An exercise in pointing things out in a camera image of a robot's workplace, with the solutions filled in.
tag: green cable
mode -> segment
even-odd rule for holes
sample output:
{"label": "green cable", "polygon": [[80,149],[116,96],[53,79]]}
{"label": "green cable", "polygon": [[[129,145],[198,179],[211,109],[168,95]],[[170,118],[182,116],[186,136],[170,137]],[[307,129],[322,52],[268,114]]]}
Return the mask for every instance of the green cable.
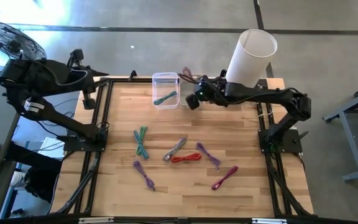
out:
{"label": "green cable", "polygon": [[154,105],[160,105],[160,104],[162,104],[162,102],[164,102],[165,100],[167,100],[168,98],[170,98],[170,97],[173,97],[173,96],[175,96],[175,95],[177,95],[178,93],[176,92],[176,91],[173,91],[173,92],[171,92],[170,94],[168,94],[167,96],[164,96],[163,98],[160,98],[160,99],[158,99],[158,100],[155,100],[153,103],[154,103]]}
{"label": "green cable", "polygon": [[[144,134],[146,133],[147,131],[147,126],[142,126],[140,127],[140,140],[143,142],[143,137],[144,137]],[[137,148],[136,148],[136,154],[139,156],[142,154],[142,151],[140,149],[140,145],[137,145]]]}

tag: wooden table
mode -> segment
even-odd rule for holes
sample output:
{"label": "wooden table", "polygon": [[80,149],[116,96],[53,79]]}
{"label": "wooden table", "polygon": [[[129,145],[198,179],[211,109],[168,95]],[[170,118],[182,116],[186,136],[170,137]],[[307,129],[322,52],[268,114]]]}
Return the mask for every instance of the wooden table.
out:
{"label": "wooden table", "polygon": [[[281,78],[268,78],[267,83],[269,88],[284,88]],[[272,106],[277,122],[286,111],[280,105]],[[92,113],[83,109],[80,97],[74,118],[90,123]],[[205,104],[194,111],[180,105],[175,110],[156,110],[151,83],[115,83],[108,122],[108,145],[101,158],[92,216],[273,217],[265,157],[259,152],[255,103],[228,108]],[[135,155],[133,133],[143,125],[149,127],[144,138],[150,156],[146,161]],[[176,156],[197,152],[199,141],[221,160],[220,172],[206,156],[200,161],[164,162],[162,156],[181,137],[186,137],[187,143]],[[63,162],[51,212],[77,187],[83,158],[84,152],[75,152]],[[155,182],[155,192],[132,167],[136,159]],[[313,213],[300,160],[292,154],[283,154],[282,160],[289,189]],[[239,167],[236,174],[217,191],[211,190],[234,165]],[[284,211],[281,191],[278,197]],[[85,189],[82,208],[87,198]]]}

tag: red cable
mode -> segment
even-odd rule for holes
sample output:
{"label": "red cable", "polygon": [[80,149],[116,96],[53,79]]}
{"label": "red cable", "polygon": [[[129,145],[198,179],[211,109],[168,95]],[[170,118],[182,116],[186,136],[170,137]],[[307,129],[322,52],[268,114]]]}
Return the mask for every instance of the red cable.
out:
{"label": "red cable", "polygon": [[227,172],[227,174],[222,179],[220,179],[218,182],[216,182],[215,184],[212,185],[212,190],[217,190],[222,185],[223,181],[226,180],[227,178],[229,178],[235,172],[237,172],[238,169],[239,169],[238,166],[234,166],[234,167],[230,168],[229,171]]}
{"label": "red cable", "polygon": [[198,161],[202,158],[201,154],[200,153],[193,153],[193,154],[190,154],[188,156],[185,156],[185,157],[178,157],[178,156],[172,156],[171,157],[171,162],[173,163],[177,163],[177,162],[180,162],[180,161]]}

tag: white tube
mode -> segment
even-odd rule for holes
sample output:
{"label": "white tube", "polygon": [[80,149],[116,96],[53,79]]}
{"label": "white tube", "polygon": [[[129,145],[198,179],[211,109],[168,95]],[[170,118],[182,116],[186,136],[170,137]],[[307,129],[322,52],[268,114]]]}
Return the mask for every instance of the white tube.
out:
{"label": "white tube", "polygon": [[254,87],[276,51],[277,41],[269,33],[257,29],[243,32],[227,69],[227,81]]}

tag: electric fan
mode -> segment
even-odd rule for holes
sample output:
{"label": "electric fan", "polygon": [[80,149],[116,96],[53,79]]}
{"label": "electric fan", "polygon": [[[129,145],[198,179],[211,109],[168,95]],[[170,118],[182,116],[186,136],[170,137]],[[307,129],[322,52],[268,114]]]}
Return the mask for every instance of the electric fan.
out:
{"label": "electric fan", "polygon": [[0,22],[0,51],[13,59],[35,60],[47,57],[43,48],[36,41],[2,22]]}

